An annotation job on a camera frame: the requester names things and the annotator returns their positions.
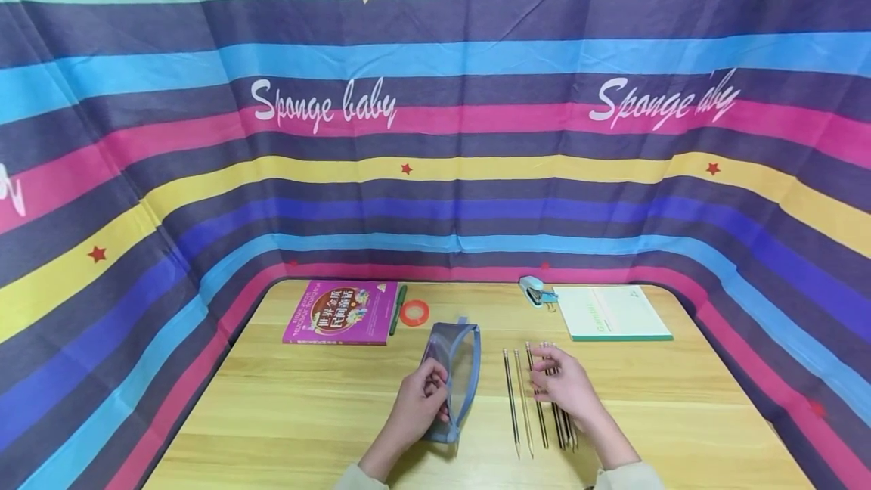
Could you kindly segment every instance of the person's right hand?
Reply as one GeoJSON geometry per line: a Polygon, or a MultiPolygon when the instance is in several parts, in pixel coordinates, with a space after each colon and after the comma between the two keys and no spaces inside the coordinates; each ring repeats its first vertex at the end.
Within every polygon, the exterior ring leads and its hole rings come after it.
{"type": "Polygon", "coordinates": [[[607,416],[587,371],[569,354],[555,346],[533,348],[532,354],[540,359],[532,365],[532,383],[537,389],[535,399],[556,403],[582,426],[584,422],[607,416]],[[544,372],[558,369],[555,374],[544,372]]]}

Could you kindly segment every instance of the wooden table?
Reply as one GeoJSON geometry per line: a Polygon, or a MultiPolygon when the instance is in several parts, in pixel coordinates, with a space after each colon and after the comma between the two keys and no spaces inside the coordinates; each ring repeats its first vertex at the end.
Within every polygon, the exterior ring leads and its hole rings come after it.
{"type": "MultiPolygon", "coordinates": [[[[429,323],[417,329],[400,323],[387,347],[283,345],[305,284],[284,282],[268,292],[147,490],[332,488],[380,430],[401,378],[420,362],[431,323],[460,316],[481,326],[482,369],[458,454],[446,457],[420,443],[392,473],[391,488],[592,483],[594,452],[561,451],[550,408],[550,449],[541,448],[535,423],[535,459],[524,448],[517,460],[502,348],[522,348],[527,340],[557,342],[584,363],[608,409],[669,488],[811,488],[663,289],[644,287],[675,341],[572,343],[560,313],[533,309],[515,284],[409,284],[407,299],[429,303],[429,323]]],[[[532,401],[529,408],[535,416],[532,401]]]]}

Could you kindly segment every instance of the pencil case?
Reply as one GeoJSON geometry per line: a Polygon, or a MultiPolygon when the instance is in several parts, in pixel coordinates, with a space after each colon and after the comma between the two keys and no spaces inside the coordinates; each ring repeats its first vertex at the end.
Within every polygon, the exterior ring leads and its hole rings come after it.
{"type": "Polygon", "coordinates": [[[448,372],[448,422],[436,419],[423,438],[455,443],[475,398],[481,371],[481,331],[477,324],[467,324],[465,318],[456,324],[435,323],[420,363],[427,358],[435,358],[448,372]]]}

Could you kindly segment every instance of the beige sleeve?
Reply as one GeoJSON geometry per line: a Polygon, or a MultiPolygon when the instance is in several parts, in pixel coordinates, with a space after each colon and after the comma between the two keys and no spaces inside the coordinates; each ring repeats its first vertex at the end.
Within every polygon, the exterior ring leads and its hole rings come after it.
{"type": "Polygon", "coordinates": [[[389,490],[388,486],[371,479],[363,473],[360,466],[352,464],[345,470],[333,490],[389,490]]]}
{"type": "Polygon", "coordinates": [[[665,490],[659,475],[644,462],[598,473],[594,490],[665,490]]]}

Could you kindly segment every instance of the notebook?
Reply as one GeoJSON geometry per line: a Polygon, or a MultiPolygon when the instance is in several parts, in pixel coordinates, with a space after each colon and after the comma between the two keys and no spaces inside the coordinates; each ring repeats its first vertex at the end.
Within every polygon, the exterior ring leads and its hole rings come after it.
{"type": "Polygon", "coordinates": [[[573,341],[667,341],[674,337],[640,286],[556,286],[573,341]]]}
{"type": "Polygon", "coordinates": [[[309,345],[386,345],[396,282],[313,280],[282,341],[309,345]]]}

